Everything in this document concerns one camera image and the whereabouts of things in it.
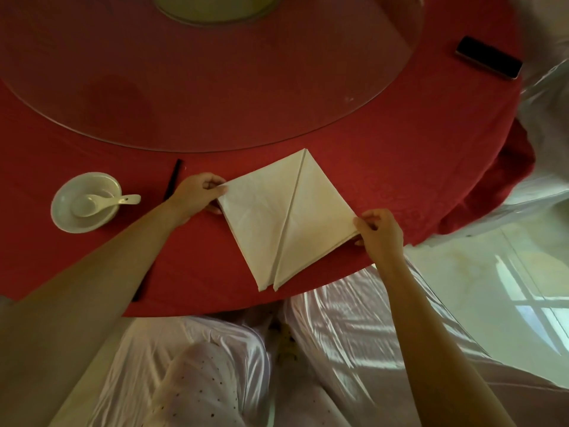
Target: forearm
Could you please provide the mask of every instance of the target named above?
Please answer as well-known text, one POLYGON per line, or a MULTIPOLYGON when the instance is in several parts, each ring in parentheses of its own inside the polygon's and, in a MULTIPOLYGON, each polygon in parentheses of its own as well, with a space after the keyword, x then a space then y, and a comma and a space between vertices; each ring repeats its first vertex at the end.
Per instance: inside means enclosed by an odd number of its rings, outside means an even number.
POLYGON ((404 263, 383 273, 415 404, 424 426, 514 426, 452 340, 404 263))
POLYGON ((0 419, 47 425, 175 227, 155 208, 0 316, 0 419))

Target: black phone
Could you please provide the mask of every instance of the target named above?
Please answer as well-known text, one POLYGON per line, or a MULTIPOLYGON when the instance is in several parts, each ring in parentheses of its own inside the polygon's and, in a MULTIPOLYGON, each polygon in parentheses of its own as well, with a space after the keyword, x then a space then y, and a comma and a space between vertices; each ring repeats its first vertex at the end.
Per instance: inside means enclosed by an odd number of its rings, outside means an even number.
POLYGON ((508 79, 516 79, 522 69, 521 60, 470 36, 460 41, 456 53, 508 79))

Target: black chopstick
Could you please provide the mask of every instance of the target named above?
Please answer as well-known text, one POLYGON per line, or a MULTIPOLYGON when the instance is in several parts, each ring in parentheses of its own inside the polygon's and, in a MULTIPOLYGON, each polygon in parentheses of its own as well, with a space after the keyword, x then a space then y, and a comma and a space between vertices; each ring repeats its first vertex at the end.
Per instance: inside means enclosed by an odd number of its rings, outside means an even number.
MULTIPOLYGON (((181 159, 176 160, 176 164, 174 165, 174 171, 172 171, 172 175, 170 175, 170 180, 168 181, 168 186, 166 187, 166 193, 164 194, 164 199, 162 200, 162 202, 166 202, 170 198, 170 196, 174 194, 174 190, 176 190, 176 181, 178 179, 178 174, 180 172, 182 163, 183 161, 181 159)), ((134 296, 132 297, 133 303, 136 301, 140 301, 140 298, 142 297, 142 292, 144 290, 144 287, 146 286, 146 280, 148 280, 148 276, 153 266, 154 264, 150 266, 148 271, 146 271, 145 276, 142 278, 142 281, 140 282, 137 291, 134 293, 134 296)))

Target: folded napkin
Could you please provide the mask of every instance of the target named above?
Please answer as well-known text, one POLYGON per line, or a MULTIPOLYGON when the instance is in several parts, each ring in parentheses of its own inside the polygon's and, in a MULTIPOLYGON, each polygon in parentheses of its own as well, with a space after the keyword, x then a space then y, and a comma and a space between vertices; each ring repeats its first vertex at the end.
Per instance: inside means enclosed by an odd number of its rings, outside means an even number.
POLYGON ((348 241, 354 212, 304 149, 226 184, 219 203, 259 291, 348 241))

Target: spoon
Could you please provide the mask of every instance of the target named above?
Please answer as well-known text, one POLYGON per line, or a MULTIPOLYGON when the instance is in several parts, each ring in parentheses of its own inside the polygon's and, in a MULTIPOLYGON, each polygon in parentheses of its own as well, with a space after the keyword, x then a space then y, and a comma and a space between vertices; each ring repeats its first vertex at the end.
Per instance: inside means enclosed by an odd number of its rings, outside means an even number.
POLYGON ((123 195, 117 197, 82 195, 71 202, 71 212, 77 217, 89 217, 114 205, 136 205, 139 202, 140 195, 123 195))

